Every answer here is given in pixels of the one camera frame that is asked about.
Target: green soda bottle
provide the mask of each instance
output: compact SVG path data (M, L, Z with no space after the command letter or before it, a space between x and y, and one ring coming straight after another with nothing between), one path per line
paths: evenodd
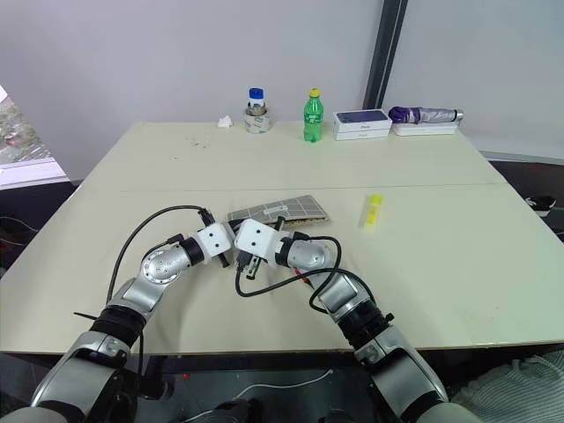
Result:
M309 100L303 108L303 139L314 143L321 139L323 132L323 104L319 100L319 89L312 88Z

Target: beige tabletop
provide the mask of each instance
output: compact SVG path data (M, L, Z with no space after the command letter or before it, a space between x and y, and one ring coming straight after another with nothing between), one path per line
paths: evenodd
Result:
M456 134L319 144L298 123L263 136L209 123L140 123L94 169L0 281L0 350L62 353L97 314L123 242L172 204L237 208L311 194L330 222L304 226L341 240L342 267L371 286L418 348L564 339L564 247L503 178ZM367 196L384 198L376 231L359 227ZM141 255L201 227L191 211L158 218L131 244L118 285ZM266 271L245 289L291 274ZM199 265L168 289L145 329L149 353L343 350L302 283L252 299L234 267Z

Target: white wall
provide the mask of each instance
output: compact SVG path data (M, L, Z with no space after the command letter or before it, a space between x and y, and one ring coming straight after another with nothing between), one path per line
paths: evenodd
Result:
M0 83L71 179L137 121L358 108L382 0L3 0Z
M564 2L410 0L384 105L462 108L483 151L564 160Z

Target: patterned fabric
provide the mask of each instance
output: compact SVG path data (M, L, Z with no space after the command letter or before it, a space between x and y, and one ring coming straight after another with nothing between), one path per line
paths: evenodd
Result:
M485 423L564 422L564 351L513 360L452 398Z

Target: tape roll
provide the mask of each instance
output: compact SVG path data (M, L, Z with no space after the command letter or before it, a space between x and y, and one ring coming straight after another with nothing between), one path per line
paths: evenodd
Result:
M268 112L260 116L244 115L245 129L251 134L264 134L271 128L271 117Z

